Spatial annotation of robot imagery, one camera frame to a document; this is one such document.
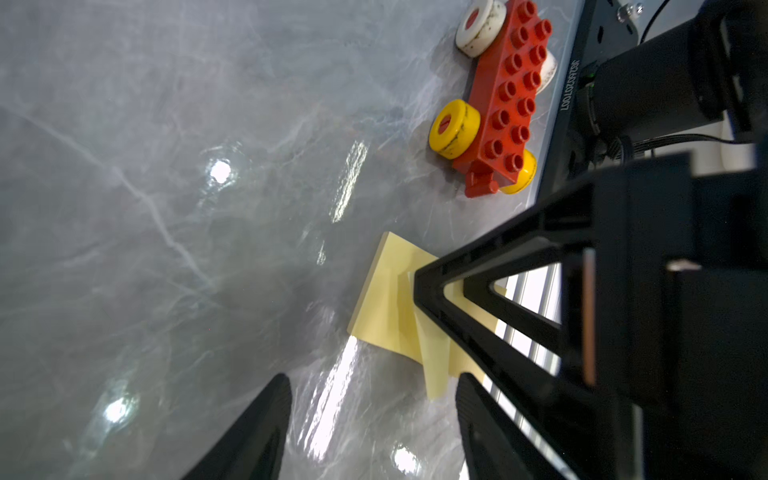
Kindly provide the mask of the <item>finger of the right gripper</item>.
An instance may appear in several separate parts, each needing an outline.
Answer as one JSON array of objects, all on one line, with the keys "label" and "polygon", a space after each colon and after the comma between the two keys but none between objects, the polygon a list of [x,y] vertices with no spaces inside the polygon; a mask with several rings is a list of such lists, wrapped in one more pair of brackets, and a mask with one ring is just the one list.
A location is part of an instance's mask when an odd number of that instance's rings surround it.
[{"label": "finger of the right gripper", "polygon": [[594,240],[594,183],[578,181],[478,240],[419,269],[414,300],[425,313],[454,319],[445,287],[470,281],[483,292],[473,302],[528,336],[557,336],[560,327],[491,292],[491,284],[579,255]]}]

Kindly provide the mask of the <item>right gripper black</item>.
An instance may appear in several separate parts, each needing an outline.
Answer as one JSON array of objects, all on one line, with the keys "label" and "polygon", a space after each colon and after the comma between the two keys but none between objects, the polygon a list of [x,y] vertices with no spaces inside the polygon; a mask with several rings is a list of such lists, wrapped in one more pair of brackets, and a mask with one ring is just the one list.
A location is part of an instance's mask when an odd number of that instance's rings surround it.
[{"label": "right gripper black", "polygon": [[567,466],[630,476],[630,408],[648,479],[767,475],[767,166],[696,177],[685,155],[590,182],[595,388],[553,376],[449,302],[427,314],[506,396],[502,377],[547,373],[568,406]]}]

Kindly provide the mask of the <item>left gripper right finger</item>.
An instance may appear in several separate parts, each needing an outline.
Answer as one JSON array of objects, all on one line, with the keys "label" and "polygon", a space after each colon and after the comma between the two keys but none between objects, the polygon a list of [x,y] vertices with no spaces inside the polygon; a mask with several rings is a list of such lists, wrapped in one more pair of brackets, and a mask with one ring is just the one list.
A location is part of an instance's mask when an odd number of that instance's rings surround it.
[{"label": "left gripper right finger", "polygon": [[[554,389],[553,377],[502,377],[506,397],[561,459],[567,457],[568,406]],[[462,445],[471,479],[563,479],[553,464],[503,410],[475,376],[463,373],[456,390]]]}]

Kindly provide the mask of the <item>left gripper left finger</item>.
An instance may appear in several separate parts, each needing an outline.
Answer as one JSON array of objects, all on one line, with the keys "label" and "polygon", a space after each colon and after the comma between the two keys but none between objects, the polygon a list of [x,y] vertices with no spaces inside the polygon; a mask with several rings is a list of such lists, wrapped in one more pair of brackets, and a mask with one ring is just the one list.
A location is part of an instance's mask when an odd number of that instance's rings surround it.
[{"label": "left gripper left finger", "polygon": [[276,479],[292,410],[287,375],[275,375],[187,479]]}]

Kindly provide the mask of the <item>yellow memo pad front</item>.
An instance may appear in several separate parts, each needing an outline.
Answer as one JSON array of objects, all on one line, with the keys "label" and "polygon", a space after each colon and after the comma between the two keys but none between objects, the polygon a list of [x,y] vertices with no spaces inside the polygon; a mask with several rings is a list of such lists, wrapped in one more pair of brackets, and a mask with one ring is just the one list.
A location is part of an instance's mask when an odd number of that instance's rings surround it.
[{"label": "yellow memo pad front", "polygon": [[395,233],[384,233],[348,325],[351,336],[421,364],[430,400],[445,394],[451,377],[485,378],[479,365],[414,303],[414,274],[436,259]]}]

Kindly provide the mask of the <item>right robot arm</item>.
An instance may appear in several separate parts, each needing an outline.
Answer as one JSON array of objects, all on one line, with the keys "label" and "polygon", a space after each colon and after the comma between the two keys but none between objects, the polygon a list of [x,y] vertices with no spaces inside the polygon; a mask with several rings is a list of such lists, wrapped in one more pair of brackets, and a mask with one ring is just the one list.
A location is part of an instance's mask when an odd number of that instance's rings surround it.
[{"label": "right robot arm", "polygon": [[464,373],[473,479],[767,475],[767,5],[619,7],[583,7],[536,204],[415,275],[561,459]]}]

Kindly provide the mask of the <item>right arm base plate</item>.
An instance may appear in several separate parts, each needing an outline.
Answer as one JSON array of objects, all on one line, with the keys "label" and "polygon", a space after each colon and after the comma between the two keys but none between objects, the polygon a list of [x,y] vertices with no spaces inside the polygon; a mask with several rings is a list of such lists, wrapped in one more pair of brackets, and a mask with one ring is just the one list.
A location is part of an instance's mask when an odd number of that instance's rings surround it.
[{"label": "right arm base plate", "polygon": [[617,137],[648,140],[722,120],[708,109],[691,52],[698,1],[673,1],[672,18],[645,35],[648,23],[620,21],[623,1],[587,1],[561,64],[552,133],[539,158],[538,200],[585,171],[595,147]]}]

